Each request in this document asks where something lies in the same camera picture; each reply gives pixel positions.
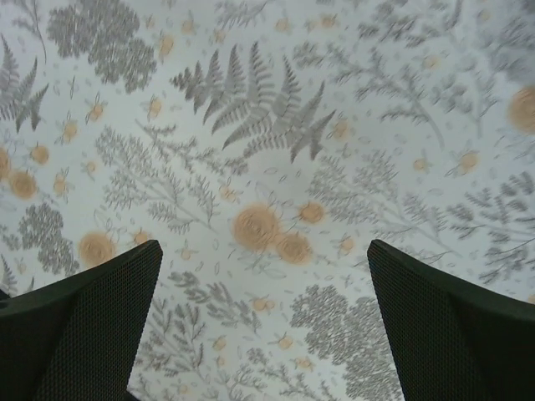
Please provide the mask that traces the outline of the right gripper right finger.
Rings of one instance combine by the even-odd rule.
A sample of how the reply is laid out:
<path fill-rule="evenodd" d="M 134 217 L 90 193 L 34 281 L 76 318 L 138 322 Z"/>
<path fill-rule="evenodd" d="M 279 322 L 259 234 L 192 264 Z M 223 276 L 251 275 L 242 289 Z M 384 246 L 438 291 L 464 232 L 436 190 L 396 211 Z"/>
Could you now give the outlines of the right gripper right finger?
<path fill-rule="evenodd" d="M 381 240 L 367 251 L 407 400 L 532 400 L 534 306 L 479 287 Z"/>

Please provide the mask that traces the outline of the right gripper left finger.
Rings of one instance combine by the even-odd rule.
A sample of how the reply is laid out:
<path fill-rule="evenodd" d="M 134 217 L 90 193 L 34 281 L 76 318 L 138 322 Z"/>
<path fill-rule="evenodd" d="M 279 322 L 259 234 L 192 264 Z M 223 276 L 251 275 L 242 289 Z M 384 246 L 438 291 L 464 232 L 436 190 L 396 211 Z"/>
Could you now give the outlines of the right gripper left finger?
<path fill-rule="evenodd" d="M 123 401 L 161 269 L 156 240 L 87 271 L 1 295 L 1 398 Z"/>

